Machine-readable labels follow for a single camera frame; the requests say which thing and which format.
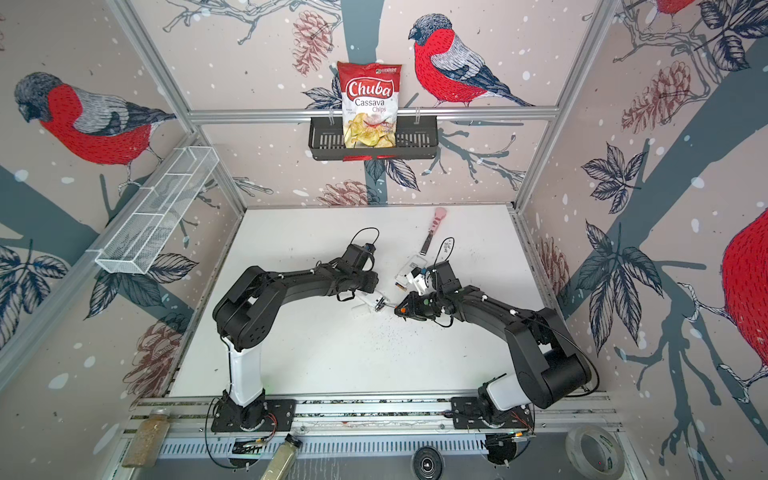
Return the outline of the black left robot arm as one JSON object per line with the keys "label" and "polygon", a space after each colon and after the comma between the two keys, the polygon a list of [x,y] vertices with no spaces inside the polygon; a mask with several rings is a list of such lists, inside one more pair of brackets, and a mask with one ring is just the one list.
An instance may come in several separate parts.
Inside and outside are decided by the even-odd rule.
{"label": "black left robot arm", "polygon": [[255,421],[265,396],[260,344],[281,307],[315,297],[346,302],[359,292],[373,294],[379,282],[373,270],[375,251],[372,243],[351,243],[341,256],[307,270],[275,272],[251,266],[240,275],[213,310],[217,333],[228,348],[227,406],[248,422]]}

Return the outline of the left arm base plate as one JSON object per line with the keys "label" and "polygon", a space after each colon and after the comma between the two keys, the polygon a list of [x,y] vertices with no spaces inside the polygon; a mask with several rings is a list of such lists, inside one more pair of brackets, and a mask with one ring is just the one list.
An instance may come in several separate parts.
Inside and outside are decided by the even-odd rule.
{"label": "left arm base plate", "polygon": [[224,395],[214,405],[210,430],[214,433],[289,432],[296,406],[294,399],[257,398],[243,407]]}

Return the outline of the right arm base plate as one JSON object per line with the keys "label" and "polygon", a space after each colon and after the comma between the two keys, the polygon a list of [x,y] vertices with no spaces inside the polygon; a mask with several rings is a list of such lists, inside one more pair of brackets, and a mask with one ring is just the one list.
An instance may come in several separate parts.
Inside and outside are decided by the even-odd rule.
{"label": "right arm base plate", "polygon": [[532,411],[527,406],[509,410],[497,409],[485,397],[452,397],[450,407],[443,415],[453,422],[455,429],[522,429],[534,427]]}

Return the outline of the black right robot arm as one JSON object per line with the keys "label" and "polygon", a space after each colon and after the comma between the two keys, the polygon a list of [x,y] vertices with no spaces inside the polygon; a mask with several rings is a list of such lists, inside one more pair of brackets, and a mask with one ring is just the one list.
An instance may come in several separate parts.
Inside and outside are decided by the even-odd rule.
{"label": "black right robot arm", "polygon": [[508,305],[474,285],[463,286],[449,262],[427,270],[431,290],[409,292],[394,308],[396,316],[436,321],[441,316],[479,326],[504,340],[514,373],[485,387],[498,411],[524,404],[546,409],[592,380],[589,359],[573,341],[553,309],[538,311]]}

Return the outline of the white remote control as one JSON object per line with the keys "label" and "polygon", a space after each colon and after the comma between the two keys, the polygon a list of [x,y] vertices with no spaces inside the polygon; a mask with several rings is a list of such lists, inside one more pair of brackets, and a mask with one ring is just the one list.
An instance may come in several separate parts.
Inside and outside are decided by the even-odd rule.
{"label": "white remote control", "polygon": [[372,293],[357,290],[356,299],[362,301],[373,312],[379,312],[390,305],[387,297],[378,290],[374,290]]}
{"label": "white remote control", "polygon": [[409,282],[408,275],[411,274],[414,269],[421,271],[426,267],[426,264],[427,264],[427,260],[423,256],[421,255],[411,256],[400,268],[398,273],[395,275],[396,282],[406,285]]}

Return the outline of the white battery cover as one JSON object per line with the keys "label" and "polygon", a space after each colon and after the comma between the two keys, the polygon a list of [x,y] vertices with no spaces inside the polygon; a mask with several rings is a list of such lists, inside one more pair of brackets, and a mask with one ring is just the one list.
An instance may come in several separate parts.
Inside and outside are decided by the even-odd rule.
{"label": "white battery cover", "polygon": [[351,309],[351,316],[354,318],[367,317],[371,313],[372,311],[367,304],[360,304]]}

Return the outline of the orange black screwdriver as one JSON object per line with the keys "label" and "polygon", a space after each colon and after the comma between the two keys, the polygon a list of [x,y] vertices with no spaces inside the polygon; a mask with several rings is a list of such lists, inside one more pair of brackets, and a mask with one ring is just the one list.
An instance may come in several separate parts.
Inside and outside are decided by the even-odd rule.
{"label": "orange black screwdriver", "polygon": [[377,304],[376,308],[377,308],[377,310],[378,310],[378,311],[383,311],[383,310],[387,310],[387,311],[390,311],[392,314],[394,314],[395,316],[399,317],[398,315],[396,315],[396,314],[394,313],[394,308],[395,308],[395,307],[396,307],[398,304],[395,304],[395,303],[393,303],[393,302],[389,302],[389,301],[380,300],[380,301],[378,302],[378,304]]}

